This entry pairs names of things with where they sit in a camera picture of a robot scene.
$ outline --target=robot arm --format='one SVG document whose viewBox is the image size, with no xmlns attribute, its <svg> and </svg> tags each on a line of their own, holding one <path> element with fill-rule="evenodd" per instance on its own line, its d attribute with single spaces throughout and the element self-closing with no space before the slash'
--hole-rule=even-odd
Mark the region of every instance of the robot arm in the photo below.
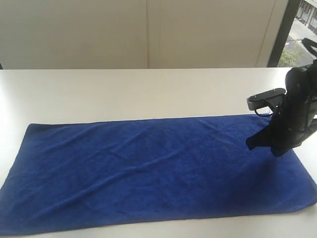
<svg viewBox="0 0 317 238">
<path fill-rule="evenodd" d="M 305 38 L 307 50 L 317 57 L 317 43 Z M 261 117 L 271 117 L 269 124 L 246 140 L 250 150 L 258 146 L 271 147 L 275 156 L 300 146 L 317 131 L 317 60 L 303 67 L 292 68 L 285 79 L 286 90 L 273 89 L 247 99 L 249 109 Z M 257 109 L 270 107 L 271 115 L 260 115 Z"/>
</svg>

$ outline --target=table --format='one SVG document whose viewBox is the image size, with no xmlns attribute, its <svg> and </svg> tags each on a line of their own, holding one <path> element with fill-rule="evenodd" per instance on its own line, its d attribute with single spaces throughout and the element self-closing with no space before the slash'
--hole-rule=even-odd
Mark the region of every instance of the table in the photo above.
<svg viewBox="0 0 317 238">
<path fill-rule="evenodd" d="M 30 123 L 252 113 L 246 98 L 284 87 L 288 68 L 0 70 L 0 186 Z M 317 133 L 295 152 L 317 181 Z M 37 238 L 315 238 L 317 206 L 291 214 L 139 223 Z"/>
</svg>

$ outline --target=tree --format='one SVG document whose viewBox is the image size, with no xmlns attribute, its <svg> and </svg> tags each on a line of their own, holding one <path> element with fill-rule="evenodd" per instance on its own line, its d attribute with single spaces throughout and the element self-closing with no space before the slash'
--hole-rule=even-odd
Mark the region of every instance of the tree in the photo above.
<svg viewBox="0 0 317 238">
<path fill-rule="evenodd" d="M 293 47 L 285 46 L 277 67 L 298 67 L 304 57 L 304 50 L 295 43 Z"/>
</svg>

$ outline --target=white table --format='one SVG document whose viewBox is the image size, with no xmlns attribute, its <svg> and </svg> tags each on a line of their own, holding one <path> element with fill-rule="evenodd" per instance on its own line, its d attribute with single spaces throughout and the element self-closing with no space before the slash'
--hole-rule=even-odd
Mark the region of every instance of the white table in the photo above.
<svg viewBox="0 0 317 238">
<path fill-rule="evenodd" d="M 284 87 L 287 68 L 0 70 L 0 186 L 28 124 L 236 115 Z M 295 149 L 317 181 L 317 133 Z M 292 214 L 140 223 L 41 238 L 315 238 L 317 206 Z"/>
</svg>

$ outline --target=blue towel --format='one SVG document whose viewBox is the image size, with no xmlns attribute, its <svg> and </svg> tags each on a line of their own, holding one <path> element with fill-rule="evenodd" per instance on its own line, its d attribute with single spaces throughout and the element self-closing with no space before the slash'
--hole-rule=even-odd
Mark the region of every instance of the blue towel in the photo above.
<svg viewBox="0 0 317 238">
<path fill-rule="evenodd" d="M 249 151 L 254 115 L 31 124 L 0 190 L 0 235 L 294 212 L 317 186 L 293 151 Z"/>
</svg>

